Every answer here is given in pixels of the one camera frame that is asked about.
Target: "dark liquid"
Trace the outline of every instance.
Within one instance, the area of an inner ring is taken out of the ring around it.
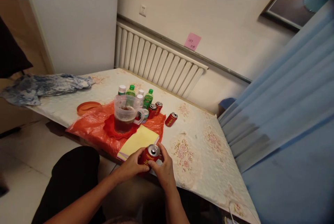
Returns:
[[[133,110],[130,106],[123,106],[121,109],[126,111]],[[127,133],[132,128],[132,123],[134,119],[128,120],[128,121],[121,121],[115,116],[115,131],[118,133]]]

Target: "green bottle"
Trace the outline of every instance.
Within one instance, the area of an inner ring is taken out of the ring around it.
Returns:
[[[145,95],[143,108],[146,109],[152,104],[153,89],[149,89],[149,92]]]
[[[125,95],[130,95],[135,97],[136,93],[135,93],[135,86],[134,85],[130,85],[130,88],[126,91]]]

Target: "napkin stack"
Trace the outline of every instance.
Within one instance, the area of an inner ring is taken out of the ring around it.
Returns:
[[[136,152],[141,147],[147,147],[150,144],[157,144],[159,140],[159,135],[152,130],[140,125],[137,132],[125,142],[117,157],[121,160],[126,161],[126,159]]]

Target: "blue cloth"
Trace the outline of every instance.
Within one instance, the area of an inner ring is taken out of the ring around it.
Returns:
[[[16,106],[41,104],[39,97],[58,96],[90,88],[95,81],[91,77],[79,77],[71,74],[24,75],[6,87],[0,97]]]
[[[263,224],[333,220],[333,1],[218,119]]]

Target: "white radiator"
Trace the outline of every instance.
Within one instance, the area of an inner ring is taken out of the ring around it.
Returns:
[[[187,98],[208,67],[117,21],[115,67]]]

